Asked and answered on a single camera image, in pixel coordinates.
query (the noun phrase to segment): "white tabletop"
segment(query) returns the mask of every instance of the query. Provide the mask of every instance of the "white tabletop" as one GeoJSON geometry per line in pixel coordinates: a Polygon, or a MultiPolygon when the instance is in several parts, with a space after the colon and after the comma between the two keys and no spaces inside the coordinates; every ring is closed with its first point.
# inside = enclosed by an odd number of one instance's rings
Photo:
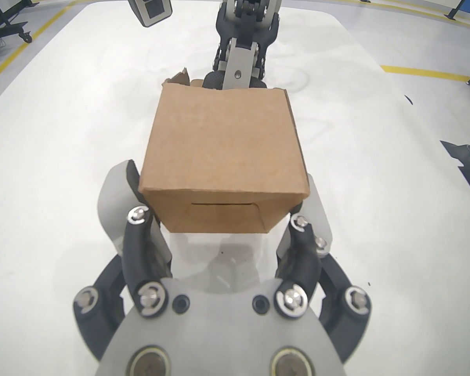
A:
{"type": "MultiPolygon", "coordinates": [[[[99,189],[113,165],[141,167],[164,79],[210,71],[217,8],[174,1],[171,18],[144,29],[127,2],[90,5],[0,97],[0,375],[95,373],[72,299],[115,254],[99,189]]],[[[289,91],[332,254],[373,303],[347,373],[470,375],[470,188],[335,18],[280,18],[266,82],[289,91]]],[[[267,236],[168,237],[173,272],[202,286],[224,248],[235,281],[267,279],[284,224],[267,236]]]]}

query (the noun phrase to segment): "caster wheel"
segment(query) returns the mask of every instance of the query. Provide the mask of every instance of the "caster wheel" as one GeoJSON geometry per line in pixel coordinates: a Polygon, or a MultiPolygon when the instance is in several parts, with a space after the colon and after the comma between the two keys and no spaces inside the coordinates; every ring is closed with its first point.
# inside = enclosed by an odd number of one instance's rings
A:
{"type": "Polygon", "coordinates": [[[22,38],[24,40],[25,43],[31,43],[33,41],[33,39],[31,38],[31,36],[29,35],[29,32],[26,32],[26,33],[21,33],[19,35],[20,38],[22,38]]]}

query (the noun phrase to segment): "round hole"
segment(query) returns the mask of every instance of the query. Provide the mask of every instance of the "round hole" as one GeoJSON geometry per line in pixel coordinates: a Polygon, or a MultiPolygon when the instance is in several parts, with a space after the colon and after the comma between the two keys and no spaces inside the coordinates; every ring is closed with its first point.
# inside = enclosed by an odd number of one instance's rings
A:
{"type": "Polygon", "coordinates": [[[178,314],[182,315],[190,308],[190,299],[188,296],[181,294],[172,301],[172,309],[178,314]]]}
{"type": "Polygon", "coordinates": [[[265,302],[262,300],[256,300],[255,305],[258,310],[263,310],[265,308],[265,302]]]}
{"type": "Polygon", "coordinates": [[[253,309],[259,315],[265,315],[269,311],[269,301],[264,295],[255,296],[253,299],[253,309]]]}

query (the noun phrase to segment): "box flap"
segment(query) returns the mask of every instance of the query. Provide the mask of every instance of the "box flap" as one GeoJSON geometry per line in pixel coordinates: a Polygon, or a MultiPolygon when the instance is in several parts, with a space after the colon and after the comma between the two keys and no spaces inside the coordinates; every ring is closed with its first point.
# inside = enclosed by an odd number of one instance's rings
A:
{"type": "Polygon", "coordinates": [[[183,86],[190,86],[190,76],[188,75],[188,70],[186,70],[186,67],[174,77],[165,79],[165,81],[162,83],[162,86],[164,86],[166,83],[177,83],[183,86]]]}

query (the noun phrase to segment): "cardboard box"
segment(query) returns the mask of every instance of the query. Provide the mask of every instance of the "cardboard box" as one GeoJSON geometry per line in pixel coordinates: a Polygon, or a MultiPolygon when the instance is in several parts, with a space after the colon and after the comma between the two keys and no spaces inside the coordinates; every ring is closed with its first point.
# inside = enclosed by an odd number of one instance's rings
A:
{"type": "Polygon", "coordinates": [[[172,233],[270,231],[310,195],[287,92],[168,79],[139,191],[172,233]]]}

